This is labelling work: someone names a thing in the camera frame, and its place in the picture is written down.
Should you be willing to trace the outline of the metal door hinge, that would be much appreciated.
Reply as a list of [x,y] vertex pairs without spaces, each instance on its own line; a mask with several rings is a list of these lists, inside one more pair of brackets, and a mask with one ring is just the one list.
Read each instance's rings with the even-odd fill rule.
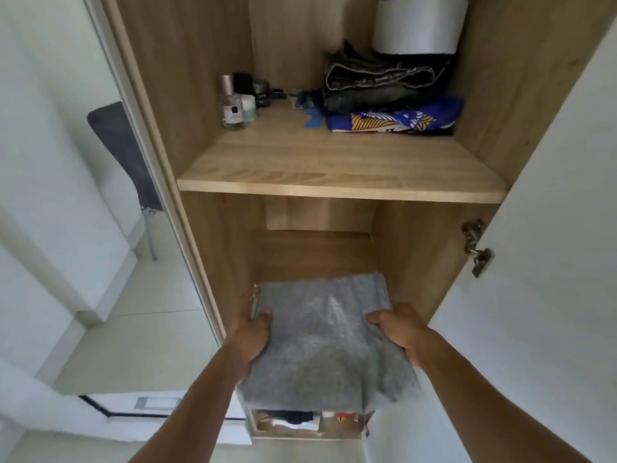
[[490,248],[478,248],[486,228],[487,223],[481,218],[466,221],[461,226],[461,232],[465,238],[464,251],[473,260],[472,273],[475,278],[480,278],[495,258]]

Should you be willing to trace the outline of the folded dark jeans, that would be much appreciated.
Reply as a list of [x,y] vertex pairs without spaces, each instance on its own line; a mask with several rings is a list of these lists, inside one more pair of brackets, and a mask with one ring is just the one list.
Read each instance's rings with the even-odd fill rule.
[[325,55],[323,111],[326,115],[394,112],[440,98],[459,54],[390,55],[358,51],[349,41]]

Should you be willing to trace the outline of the person's right forearm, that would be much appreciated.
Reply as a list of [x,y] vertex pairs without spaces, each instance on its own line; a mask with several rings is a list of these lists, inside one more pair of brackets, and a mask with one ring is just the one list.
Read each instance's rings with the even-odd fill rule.
[[473,463],[591,463],[494,388],[436,331],[421,330],[415,363]]

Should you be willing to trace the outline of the wooden drawer with clothes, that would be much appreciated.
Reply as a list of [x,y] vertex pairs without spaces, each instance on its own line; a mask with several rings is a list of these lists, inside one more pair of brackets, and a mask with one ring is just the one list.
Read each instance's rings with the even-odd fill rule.
[[374,412],[313,413],[313,419],[291,424],[271,412],[252,410],[249,415],[251,436],[257,439],[347,441],[360,440]]

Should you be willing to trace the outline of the clear perfume bottle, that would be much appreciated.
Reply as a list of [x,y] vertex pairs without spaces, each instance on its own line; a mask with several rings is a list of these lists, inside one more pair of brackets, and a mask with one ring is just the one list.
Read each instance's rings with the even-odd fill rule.
[[222,75],[221,83],[221,119],[228,131],[244,129],[244,109],[241,96],[235,92],[233,77]]

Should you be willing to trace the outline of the white wardrobe door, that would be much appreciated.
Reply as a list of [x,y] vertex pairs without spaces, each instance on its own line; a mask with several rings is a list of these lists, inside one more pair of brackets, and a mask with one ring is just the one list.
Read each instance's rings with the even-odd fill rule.
[[593,463],[617,463],[617,18],[429,325]]

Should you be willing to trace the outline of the grey cloth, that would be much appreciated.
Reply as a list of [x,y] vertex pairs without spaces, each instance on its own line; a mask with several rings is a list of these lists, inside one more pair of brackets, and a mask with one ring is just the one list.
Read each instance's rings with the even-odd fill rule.
[[239,386],[264,411],[368,414],[415,396],[418,379],[400,347],[367,322],[391,310],[381,273],[269,282],[252,313],[272,313],[269,340]]

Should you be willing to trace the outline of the person's left forearm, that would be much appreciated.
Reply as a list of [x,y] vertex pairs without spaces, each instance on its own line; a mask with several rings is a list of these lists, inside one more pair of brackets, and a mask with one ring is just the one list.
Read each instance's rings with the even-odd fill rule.
[[209,463],[247,367],[240,349],[224,344],[161,428],[127,463]]

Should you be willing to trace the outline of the dark grey chair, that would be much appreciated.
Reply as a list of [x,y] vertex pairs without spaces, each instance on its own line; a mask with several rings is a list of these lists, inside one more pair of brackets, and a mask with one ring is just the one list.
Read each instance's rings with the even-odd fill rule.
[[156,184],[150,174],[139,146],[128,114],[121,101],[97,108],[87,115],[92,131],[120,164],[135,186],[141,213],[144,220],[145,235],[150,256],[158,260],[151,233],[151,219],[158,212],[164,212]]

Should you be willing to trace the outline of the blue patterned folded garment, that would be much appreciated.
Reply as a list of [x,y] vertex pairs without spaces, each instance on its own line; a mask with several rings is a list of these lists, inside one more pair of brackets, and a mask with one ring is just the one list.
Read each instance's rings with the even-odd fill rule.
[[357,112],[326,118],[332,132],[391,132],[451,136],[464,107],[458,97],[442,97],[421,107],[395,112]]

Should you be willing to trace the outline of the wooden shelf board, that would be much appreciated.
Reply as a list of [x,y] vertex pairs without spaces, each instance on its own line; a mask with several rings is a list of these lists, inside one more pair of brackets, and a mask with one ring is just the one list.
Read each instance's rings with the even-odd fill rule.
[[274,105],[222,132],[177,179],[183,191],[499,204],[507,184],[449,137],[330,132]]

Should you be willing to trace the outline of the person's left hand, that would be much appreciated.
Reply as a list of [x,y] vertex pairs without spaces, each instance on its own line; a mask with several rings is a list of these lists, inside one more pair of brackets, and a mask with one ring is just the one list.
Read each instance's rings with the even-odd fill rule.
[[269,338],[254,339],[251,335],[252,319],[259,314],[259,312],[253,313],[253,306],[259,294],[259,287],[253,286],[241,295],[233,327],[223,343],[223,348],[233,364],[239,383],[248,377],[252,361],[262,353],[269,340]]

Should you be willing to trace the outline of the blue fabric piece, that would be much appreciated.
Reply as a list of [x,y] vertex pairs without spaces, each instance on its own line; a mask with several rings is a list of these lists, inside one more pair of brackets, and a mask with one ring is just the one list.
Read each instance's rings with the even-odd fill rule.
[[305,128],[318,130],[323,127],[326,122],[326,107],[322,88],[300,90],[294,105],[308,116]]

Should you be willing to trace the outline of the white round container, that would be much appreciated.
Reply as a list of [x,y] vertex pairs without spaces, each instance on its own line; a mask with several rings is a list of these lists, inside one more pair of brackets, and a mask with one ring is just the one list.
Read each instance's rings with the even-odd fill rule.
[[454,55],[469,0],[380,0],[372,49],[385,55]]

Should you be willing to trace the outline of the wooden wardrobe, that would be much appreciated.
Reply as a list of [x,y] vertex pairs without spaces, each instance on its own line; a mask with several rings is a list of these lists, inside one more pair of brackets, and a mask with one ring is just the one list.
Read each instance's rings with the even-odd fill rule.
[[266,281],[380,271],[430,320],[617,17],[617,0],[469,0],[452,138],[307,128],[289,99],[238,132],[220,75],[317,86],[344,38],[367,47],[378,0],[92,0],[217,340]]

